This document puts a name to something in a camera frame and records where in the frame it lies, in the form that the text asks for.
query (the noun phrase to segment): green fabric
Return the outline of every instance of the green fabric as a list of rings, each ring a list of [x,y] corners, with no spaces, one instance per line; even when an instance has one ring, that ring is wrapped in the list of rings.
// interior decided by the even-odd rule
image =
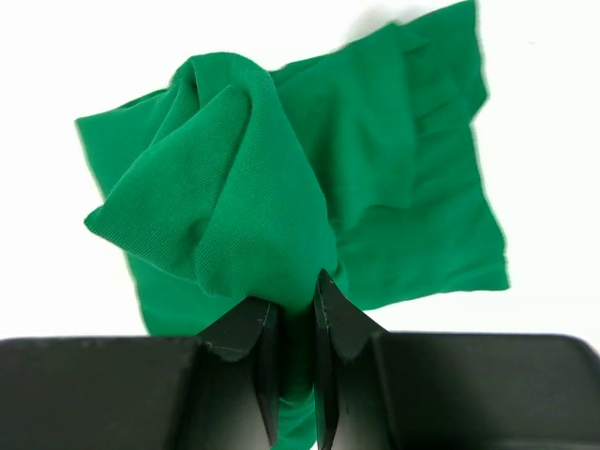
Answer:
[[[277,449],[315,440],[308,307],[325,268],[362,309],[508,287],[470,123],[486,99],[472,1],[268,72],[194,56],[167,89],[77,121],[152,335],[247,295],[283,306]]]

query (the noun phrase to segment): white background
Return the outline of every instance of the white background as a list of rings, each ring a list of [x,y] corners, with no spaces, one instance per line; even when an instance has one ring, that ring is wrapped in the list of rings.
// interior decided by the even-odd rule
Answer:
[[[193,54],[278,68],[450,3],[2,2],[0,338],[144,333],[120,251],[83,226],[100,197],[75,118],[164,87]],[[513,287],[372,317],[397,330],[567,333],[600,349],[600,1],[479,5],[491,98],[476,131]]]

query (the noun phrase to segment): black plastic part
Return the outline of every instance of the black plastic part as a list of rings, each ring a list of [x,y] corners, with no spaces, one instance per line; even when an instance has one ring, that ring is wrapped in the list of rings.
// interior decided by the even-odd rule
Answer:
[[[319,340],[315,377],[319,448],[389,448],[379,380],[368,346],[373,334],[385,330],[350,303],[326,272],[319,276],[313,303]]]
[[[3,450],[265,450],[278,308],[247,299],[198,337],[0,342]]]
[[[584,342],[389,333],[325,273],[314,305],[330,374],[315,384],[320,449],[600,449],[600,360]]]
[[[390,333],[373,347],[397,449],[600,449],[600,361],[577,339]]]

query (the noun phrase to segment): green cloth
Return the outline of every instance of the green cloth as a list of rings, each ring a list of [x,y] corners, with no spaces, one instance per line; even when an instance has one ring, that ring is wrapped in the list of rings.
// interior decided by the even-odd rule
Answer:
[[[283,306],[277,449],[315,440],[308,307],[324,268],[361,309],[508,287],[470,123],[486,99],[475,4],[266,71],[211,53],[167,89],[78,119],[152,335],[244,297]]]

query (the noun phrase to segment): white surface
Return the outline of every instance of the white surface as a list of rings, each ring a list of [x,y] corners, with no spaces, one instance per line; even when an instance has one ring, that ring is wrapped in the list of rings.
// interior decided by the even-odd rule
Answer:
[[[2,2],[0,338],[144,333],[73,126],[163,87],[192,54],[267,68],[452,1]],[[513,288],[375,311],[402,330],[573,334],[600,348],[598,0],[481,0],[491,99],[477,119]]]

